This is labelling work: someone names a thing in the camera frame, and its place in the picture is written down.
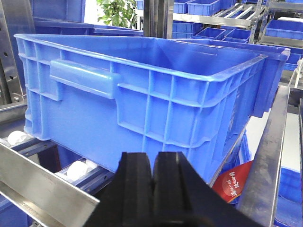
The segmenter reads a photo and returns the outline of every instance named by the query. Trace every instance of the blue plastic crate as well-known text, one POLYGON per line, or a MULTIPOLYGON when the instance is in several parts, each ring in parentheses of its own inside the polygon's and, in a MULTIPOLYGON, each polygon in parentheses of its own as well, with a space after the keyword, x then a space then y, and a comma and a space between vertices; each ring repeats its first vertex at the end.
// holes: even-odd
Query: blue plastic crate
POLYGON ((185 21, 173 21, 172 32, 183 32, 196 34, 202 28, 202 24, 185 22, 185 21))
POLYGON ((135 0, 137 3, 137 9, 144 10, 144 1, 143 0, 135 0))
POLYGON ((230 38, 230 37, 225 37, 223 41, 227 42, 233 42, 233 43, 242 43, 242 44, 247 44, 248 40, 245 39, 236 39, 236 38, 230 38))
POLYGON ((265 35, 289 39, 303 39, 303 23, 297 21, 271 20, 265 35))
POLYGON ((143 36, 143 31, 116 26, 42 20, 35 20, 34 24, 37 34, 143 36))
POLYGON ((188 14, 211 16, 220 8, 221 0, 193 0, 188 3, 188 14))
POLYGON ((229 9, 236 4, 236 0, 221 0, 221 9, 229 9))
MULTIPOLYGON (((174 13, 181 13, 186 14, 188 11, 187 3, 191 0, 175 0, 174 3, 174 13)), ((144 9, 144 1, 143 0, 136 0, 137 9, 143 10, 144 9)))
POLYGON ((122 151, 146 152, 151 165, 159 151, 183 151, 207 182, 229 127, 253 111, 266 59, 148 37, 15 37, 27 132, 112 171, 122 151))
POLYGON ((231 27, 231 26, 221 26, 220 28, 225 30, 224 36, 226 36, 232 30, 237 29, 237 27, 231 27))
POLYGON ((301 55, 297 53, 291 53, 288 60, 285 63, 284 70, 294 71, 297 68, 297 63, 301 59, 301 55))
POLYGON ((299 172, 281 168, 275 223, 279 227, 302 227, 302 193, 299 172))
POLYGON ((85 0, 30 0, 34 17, 84 22, 85 0))
POLYGON ((224 29, 212 28, 207 27, 199 32, 196 36, 201 38, 208 38, 208 39, 218 39, 221 40, 224 38, 224 29))
POLYGON ((276 95, 276 90, 282 75, 284 64, 290 55, 290 49, 274 46, 241 44, 235 42, 224 42, 208 39, 187 39, 182 41, 204 45, 231 47, 237 49, 240 48, 245 49, 246 51, 252 51, 267 55, 268 58, 264 63, 264 68, 262 72, 263 76, 261 79, 261 84, 253 116, 262 117, 264 111, 269 111, 276 95))
POLYGON ((134 29, 107 29, 95 28, 90 35, 105 35, 105 36, 143 36, 143 31, 134 29))
POLYGON ((183 32, 173 32, 172 38, 173 39, 189 39, 193 37, 194 34, 192 33, 183 33, 183 32))
POLYGON ((301 55, 301 57, 303 56, 303 49, 300 49, 300 48, 290 48, 290 52, 299 54, 299 55, 301 55))
POLYGON ((226 35, 226 37, 234 38, 234 39, 249 40, 250 39, 250 33, 251 33, 251 31, 248 31, 248 30, 234 29, 230 33, 228 33, 226 35))
POLYGON ((285 2, 303 3, 303 0, 285 0, 285 2))
POLYGON ((28 227, 26 213, 2 195, 0 195, 0 226, 28 227))
POLYGON ((191 0, 175 0, 174 13, 186 14, 188 12, 187 3, 191 0))

